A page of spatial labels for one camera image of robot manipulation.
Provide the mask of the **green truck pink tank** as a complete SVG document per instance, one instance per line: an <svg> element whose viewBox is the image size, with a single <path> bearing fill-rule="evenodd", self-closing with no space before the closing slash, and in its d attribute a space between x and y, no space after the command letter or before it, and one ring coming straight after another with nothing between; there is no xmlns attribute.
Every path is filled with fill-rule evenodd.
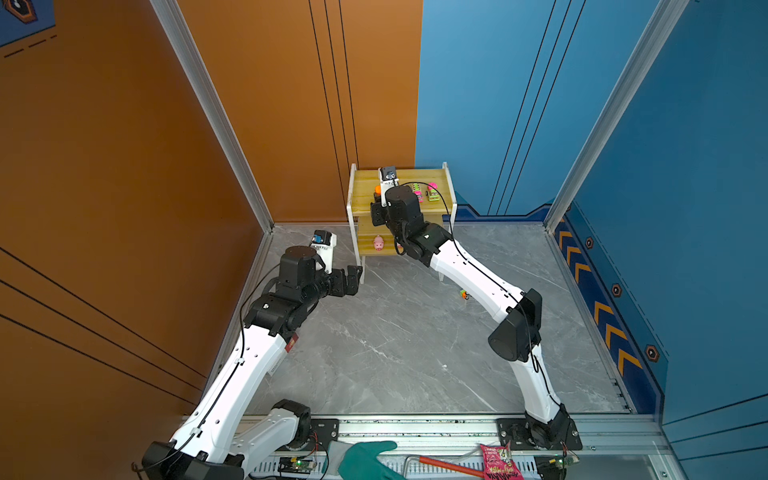
<svg viewBox="0 0 768 480"><path fill-rule="evenodd" d="M427 198L429 202L437 202L441 200L441 194L437 189L436 183L427 184Z"/></svg>

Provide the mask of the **pink green toy car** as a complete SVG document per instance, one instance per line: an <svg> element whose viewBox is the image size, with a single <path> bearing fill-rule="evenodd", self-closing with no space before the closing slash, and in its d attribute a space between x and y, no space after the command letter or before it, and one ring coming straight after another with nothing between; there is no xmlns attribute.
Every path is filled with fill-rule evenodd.
<svg viewBox="0 0 768 480"><path fill-rule="evenodd" d="M423 190L419 183L413 183L411 185L413 193L416 195L418 201L422 203L424 201Z"/></svg>

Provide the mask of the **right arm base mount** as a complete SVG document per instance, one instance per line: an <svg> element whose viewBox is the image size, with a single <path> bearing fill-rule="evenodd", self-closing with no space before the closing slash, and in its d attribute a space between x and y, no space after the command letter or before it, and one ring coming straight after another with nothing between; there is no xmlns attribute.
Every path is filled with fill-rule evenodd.
<svg viewBox="0 0 768 480"><path fill-rule="evenodd" d="M499 418L498 439L510 450L580 451L583 444L576 423L566 416L548 424L527 418Z"/></svg>

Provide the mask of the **pink pig toy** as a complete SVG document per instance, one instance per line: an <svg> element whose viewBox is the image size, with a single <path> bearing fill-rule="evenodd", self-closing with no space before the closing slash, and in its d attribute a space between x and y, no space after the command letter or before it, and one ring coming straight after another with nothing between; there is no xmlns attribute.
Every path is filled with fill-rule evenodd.
<svg viewBox="0 0 768 480"><path fill-rule="evenodd" d="M385 246L383 237L380 235L377 235L373 240L373 246L376 251L382 251Z"/></svg>

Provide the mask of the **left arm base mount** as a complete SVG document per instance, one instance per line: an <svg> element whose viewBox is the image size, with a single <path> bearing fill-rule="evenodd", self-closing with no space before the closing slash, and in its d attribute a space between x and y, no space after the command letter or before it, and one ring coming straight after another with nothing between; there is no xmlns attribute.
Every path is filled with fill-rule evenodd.
<svg viewBox="0 0 768 480"><path fill-rule="evenodd" d="M277 452L309 452L316 448L316 444L328 447L331 441L338 439L339 425L338 418L311 418L301 421L292 441L279 447Z"/></svg>

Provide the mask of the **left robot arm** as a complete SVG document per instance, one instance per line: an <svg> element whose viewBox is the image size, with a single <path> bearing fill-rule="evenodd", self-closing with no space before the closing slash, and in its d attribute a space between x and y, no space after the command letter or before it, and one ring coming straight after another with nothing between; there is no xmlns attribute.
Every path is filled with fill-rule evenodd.
<svg viewBox="0 0 768 480"><path fill-rule="evenodd" d="M303 446L311 410L291 400L237 431L264 378L295 344L298 330L326 297L354 296L363 269L335 268L333 246L312 242L285 250L258 285L240 320L239 338L193 413L166 442L153 442L132 470L140 479L246 479L282 447Z"/></svg>

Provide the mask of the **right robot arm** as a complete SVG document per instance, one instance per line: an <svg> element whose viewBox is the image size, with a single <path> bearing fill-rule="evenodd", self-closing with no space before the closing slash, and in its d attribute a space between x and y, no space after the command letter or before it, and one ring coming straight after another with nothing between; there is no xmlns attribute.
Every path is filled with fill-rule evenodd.
<svg viewBox="0 0 768 480"><path fill-rule="evenodd" d="M507 361L523 395L528 442L540 449L565 448L574 422L559 399L543 360L543 298L496 275L473 258L443 226L425 219L408 185L382 187L370 204L372 224L393 235L395 250L463 288L496 322L491 350Z"/></svg>

